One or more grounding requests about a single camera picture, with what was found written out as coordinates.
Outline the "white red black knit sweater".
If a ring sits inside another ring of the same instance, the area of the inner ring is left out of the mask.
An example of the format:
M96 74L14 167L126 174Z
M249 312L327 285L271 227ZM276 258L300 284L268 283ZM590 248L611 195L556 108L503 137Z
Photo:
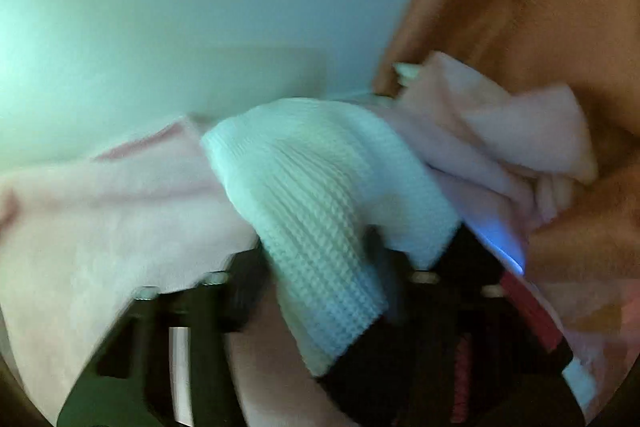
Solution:
M311 375L356 424L398 426L399 335L369 231L426 270L469 227L396 131L357 105L277 101L221 121L202 144L265 248Z

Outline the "pink bed blanket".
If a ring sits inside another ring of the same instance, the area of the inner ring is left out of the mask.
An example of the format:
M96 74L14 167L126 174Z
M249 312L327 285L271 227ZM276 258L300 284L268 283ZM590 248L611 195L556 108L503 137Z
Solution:
M597 179L587 121L564 84L511 94L433 53L383 118L460 219L513 268L526 232ZM228 199L191 121L91 159L1 179L1 351L35 408L55 421L134 291L180 291L262 243ZM307 369L270 291L233 354L254 426L343 426Z

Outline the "orange pink curtain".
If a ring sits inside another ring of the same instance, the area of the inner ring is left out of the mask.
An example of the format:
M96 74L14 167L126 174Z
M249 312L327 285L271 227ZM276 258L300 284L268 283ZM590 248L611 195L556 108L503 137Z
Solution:
M639 274L639 0L410 0L373 87L439 50L511 92L564 82L584 109L601 176L529 239L535 281Z

